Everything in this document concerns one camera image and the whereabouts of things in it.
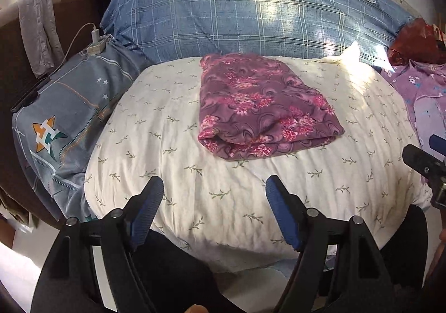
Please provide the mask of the lilac flower print garment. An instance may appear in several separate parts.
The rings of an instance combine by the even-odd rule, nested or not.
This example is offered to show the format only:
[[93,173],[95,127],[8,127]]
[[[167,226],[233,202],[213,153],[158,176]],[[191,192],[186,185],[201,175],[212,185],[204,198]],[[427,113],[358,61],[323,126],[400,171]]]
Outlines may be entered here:
[[429,146],[432,135],[445,137],[445,65],[410,60],[383,69],[381,76],[403,98],[421,149],[445,162],[445,156]]

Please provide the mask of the grey hanging cloth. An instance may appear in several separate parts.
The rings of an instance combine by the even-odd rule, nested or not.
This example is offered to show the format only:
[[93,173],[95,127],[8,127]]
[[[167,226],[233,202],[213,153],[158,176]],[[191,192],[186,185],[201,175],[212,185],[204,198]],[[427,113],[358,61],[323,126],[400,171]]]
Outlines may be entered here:
[[36,77],[64,60],[57,34],[53,0],[20,0],[17,4],[23,47]]

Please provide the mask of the red plastic bag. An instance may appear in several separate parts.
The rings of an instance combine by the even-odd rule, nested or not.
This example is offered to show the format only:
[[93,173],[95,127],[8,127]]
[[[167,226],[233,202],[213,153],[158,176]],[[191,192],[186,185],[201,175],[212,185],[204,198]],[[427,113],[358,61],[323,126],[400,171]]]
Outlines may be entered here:
[[445,63],[445,33],[423,18],[405,24],[388,49],[392,66],[406,65],[409,61],[427,64]]

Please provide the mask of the white leaf print pillow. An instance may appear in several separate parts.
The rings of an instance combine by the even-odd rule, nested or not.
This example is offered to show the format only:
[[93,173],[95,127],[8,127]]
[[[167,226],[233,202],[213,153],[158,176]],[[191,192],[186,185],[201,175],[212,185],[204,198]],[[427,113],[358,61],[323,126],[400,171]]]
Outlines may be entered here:
[[402,97],[374,69],[358,63],[285,58],[319,90],[344,134],[329,145],[260,160],[227,161],[198,139],[198,58],[148,67],[119,101],[91,155],[85,198],[103,217],[164,183],[153,228],[215,271],[242,271],[291,259],[265,196],[277,175],[307,207],[330,218],[361,216],[379,246],[408,207],[428,208],[431,190],[402,160],[416,145]]

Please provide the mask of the grey blue star pillowcase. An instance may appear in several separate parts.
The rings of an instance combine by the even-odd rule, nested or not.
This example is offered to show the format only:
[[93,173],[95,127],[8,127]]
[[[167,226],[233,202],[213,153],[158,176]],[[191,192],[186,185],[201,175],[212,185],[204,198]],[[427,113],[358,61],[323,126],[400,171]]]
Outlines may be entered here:
[[22,171],[55,219],[95,219],[84,193],[90,156],[119,100],[148,65],[144,56],[107,37],[102,52],[74,55],[13,114]]

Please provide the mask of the purple floral garment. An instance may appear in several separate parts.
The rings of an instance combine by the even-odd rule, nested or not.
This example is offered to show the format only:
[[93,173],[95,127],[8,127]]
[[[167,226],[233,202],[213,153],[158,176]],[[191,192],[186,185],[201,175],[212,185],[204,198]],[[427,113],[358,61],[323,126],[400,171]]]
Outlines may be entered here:
[[211,54],[200,65],[197,139],[217,157],[290,154],[327,145],[345,132],[326,98],[282,61]]

